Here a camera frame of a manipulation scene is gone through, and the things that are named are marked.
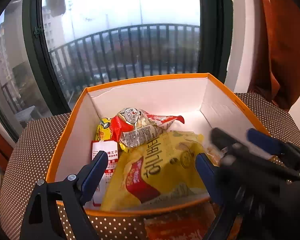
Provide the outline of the black balcony railing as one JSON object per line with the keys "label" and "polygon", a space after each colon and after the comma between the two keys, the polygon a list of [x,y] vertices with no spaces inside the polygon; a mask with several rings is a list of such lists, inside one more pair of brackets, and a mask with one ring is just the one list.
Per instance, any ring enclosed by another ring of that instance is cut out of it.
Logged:
{"label": "black balcony railing", "polygon": [[92,33],[50,50],[67,101],[93,85],[135,77],[195,73],[200,27],[153,23]]}

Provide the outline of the orange cardboard box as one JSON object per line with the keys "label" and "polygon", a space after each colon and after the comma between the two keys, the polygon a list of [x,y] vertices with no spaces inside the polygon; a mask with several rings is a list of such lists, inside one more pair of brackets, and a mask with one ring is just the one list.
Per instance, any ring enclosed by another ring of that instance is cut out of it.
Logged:
{"label": "orange cardboard box", "polygon": [[126,107],[156,115],[181,115],[185,124],[172,129],[193,131],[210,144],[212,128],[220,128],[269,159],[269,153],[247,140],[247,131],[267,129],[256,115],[221,81],[209,73],[167,74],[114,81],[83,90],[56,146],[46,175],[48,183],[76,174],[91,161],[91,141],[100,119],[112,118]]}

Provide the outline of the right rust orange curtain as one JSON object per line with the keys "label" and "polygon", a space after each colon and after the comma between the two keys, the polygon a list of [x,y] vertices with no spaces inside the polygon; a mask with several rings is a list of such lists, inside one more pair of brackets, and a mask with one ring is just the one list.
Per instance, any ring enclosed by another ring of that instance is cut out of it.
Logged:
{"label": "right rust orange curtain", "polygon": [[249,92],[289,111],[300,97],[300,8],[294,0],[259,0],[260,40]]}

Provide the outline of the white red snack box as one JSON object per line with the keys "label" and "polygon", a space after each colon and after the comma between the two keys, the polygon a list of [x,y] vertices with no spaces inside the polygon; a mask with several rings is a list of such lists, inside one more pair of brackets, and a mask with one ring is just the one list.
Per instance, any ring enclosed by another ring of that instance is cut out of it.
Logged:
{"label": "white red snack box", "polygon": [[119,148],[117,142],[108,141],[92,141],[91,142],[91,159],[93,160],[99,152],[105,152],[102,159],[97,165],[97,174],[93,176],[97,180],[98,186],[92,198],[94,209],[99,209],[102,200],[110,183],[111,177],[119,161]]}

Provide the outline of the brown polka dot tablecloth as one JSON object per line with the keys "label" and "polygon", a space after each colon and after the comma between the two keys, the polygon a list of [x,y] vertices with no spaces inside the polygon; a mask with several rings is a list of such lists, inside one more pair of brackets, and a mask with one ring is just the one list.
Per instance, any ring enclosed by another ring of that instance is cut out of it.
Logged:
{"label": "brown polka dot tablecloth", "polygon": [[[300,147],[300,130],[291,115],[256,93],[236,94],[270,134]],[[1,185],[0,222],[9,239],[19,239],[31,191],[45,178],[68,113],[31,121],[21,133]]]}

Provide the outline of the dark green window frame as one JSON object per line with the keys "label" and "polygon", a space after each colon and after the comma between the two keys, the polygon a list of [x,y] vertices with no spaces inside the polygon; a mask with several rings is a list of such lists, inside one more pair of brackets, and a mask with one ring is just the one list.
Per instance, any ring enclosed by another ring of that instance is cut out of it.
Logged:
{"label": "dark green window frame", "polygon": [[138,24],[200,27],[198,70],[225,81],[230,56],[232,0],[65,0],[52,17],[46,0],[0,0],[0,124],[16,142],[26,125],[69,113],[50,50],[86,35]]}

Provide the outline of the large yellow snack bag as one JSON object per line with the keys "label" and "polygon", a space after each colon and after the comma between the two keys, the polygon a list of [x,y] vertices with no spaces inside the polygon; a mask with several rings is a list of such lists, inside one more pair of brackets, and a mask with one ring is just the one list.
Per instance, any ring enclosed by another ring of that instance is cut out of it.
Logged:
{"label": "large yellow snack bag", "polygon": [[122,152],[101,210],[156,209],[205,198],[207,189],[196,170],[203,140],[201,134],[170,131]]}

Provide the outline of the red cartoon face snack bag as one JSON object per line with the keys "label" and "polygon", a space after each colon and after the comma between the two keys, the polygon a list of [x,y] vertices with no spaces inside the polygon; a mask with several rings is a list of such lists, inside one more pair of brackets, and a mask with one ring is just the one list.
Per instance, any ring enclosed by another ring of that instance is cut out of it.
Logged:
{"label": "red cartoon face snack bag", "polygon": [[136,148],[166,132],[175,121],[185,123],[181,115],[155,115],[125,108],[111,119],[111,140],[120,143],[123,150]]}

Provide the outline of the yellow cartoon crisp packet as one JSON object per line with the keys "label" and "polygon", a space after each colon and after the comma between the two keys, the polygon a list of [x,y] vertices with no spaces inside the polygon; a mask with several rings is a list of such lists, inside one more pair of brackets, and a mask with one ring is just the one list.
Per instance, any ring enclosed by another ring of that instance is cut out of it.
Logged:
{"label": "yellow cartoon crisp packet", "polygon": [[112,132],[110,129],[111,118],[102,118],[96,129],[96,141],[107,141],[111,139]]}

